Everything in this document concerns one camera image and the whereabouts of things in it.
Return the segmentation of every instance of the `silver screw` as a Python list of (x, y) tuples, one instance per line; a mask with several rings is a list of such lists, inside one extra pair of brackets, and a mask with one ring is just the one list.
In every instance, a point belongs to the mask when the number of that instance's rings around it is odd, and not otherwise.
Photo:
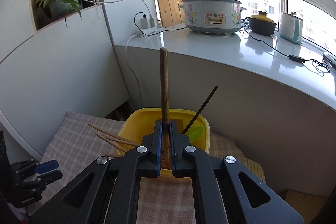
[(233, 156), (227, 156), (225, 158), (225, 161), (228, 163), (228, 164), (234, 164), (236, 162), (236, 158), (233, 157)]
[(192, 145), (188, 145), (188, 146), (185, 148), (185, 150), (186, 150), (187, 152), (195, 152), (195, 151), (196, 151), (196, 148), (195, 148), (194, 146), (192, 146)]
[(107, 163), (107, 158), (106, 157), (99, 157), (97, 159), (97, 163), (98, 164), (105, 164), (105, 163)]
[(138, 146), (136, 150), (139, 153), (145, 153), (147, 151), (147, 147), (145, 147), (145, 146)]

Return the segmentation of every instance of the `white and teal kettle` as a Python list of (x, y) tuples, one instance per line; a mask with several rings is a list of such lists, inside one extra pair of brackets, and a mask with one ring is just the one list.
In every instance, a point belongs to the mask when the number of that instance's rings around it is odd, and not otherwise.
[(295, 16), (296, 12), (291, 14), (281, 12), (279, 35), (290, 42), (302, 43), (303, 20)]

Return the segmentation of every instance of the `white electric pot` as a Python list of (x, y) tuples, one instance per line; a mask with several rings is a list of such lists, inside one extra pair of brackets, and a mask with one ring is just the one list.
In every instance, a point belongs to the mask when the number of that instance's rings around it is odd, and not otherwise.
[(185, 24), (194, 31), (234, 33), (242, 27), (238, 0), (182, 0)]
[(281, 13), (279, 35), (293, 43), (302, 43), (303, 20), (294, 15)]

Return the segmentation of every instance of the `yellow plastic basket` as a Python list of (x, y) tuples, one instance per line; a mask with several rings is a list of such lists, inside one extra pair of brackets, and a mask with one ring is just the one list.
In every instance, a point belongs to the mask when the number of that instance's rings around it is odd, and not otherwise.
[[(190, 110), (169, 109), (169, 120), (176, 120), (179, 133), (182, 132), (182, 130), (186, 127), (194, 115), (195, 112)], [(127, 119), (120, 131), (119, 136), (141, 144), (143, 136), (153, 133), (155, 121), (161, 119), (161, 108), (139, 109)], [(197, 141), (192, 143), (192, 145), (199, 147), (209, 153), (210, 127), (208, 121), (199, 115), (190, 129), (194, 127), (202, 127), (203, 133)], [(133, 148), (133, 146), (126, 144), (120, 143), (119, 145), (127, 151)], [(124, 154), (122, 151), (117, 151), (119, 155)], [(171, 170), (163, 168), (161, 169), (161, 174), (158, 179), (174, 183), (185, 183), (190, 181), (190, 178), (175, 178)]]

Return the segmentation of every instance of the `floral pattern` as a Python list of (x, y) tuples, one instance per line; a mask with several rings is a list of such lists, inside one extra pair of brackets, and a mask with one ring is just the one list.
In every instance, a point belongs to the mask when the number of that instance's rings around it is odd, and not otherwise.
[(187, 9), (185, 9), (185, 15), (188, 18), (188, 22), (191, 25), (194, 25), (194, 23), (196, 23), (196, 21), (197, 21), (197, 19), (196, 19), (197, 12), (193, 11), (192, 4), (187, 4)]
[(236, 5), (236, 11), (234, 13), (231, 14), (233, 17), (233, 25), (231, 27), (236, 27), (241, 23), (241, 19), (242, 19), (242, 12), (240, 10), (240, 7), (238, 5)]

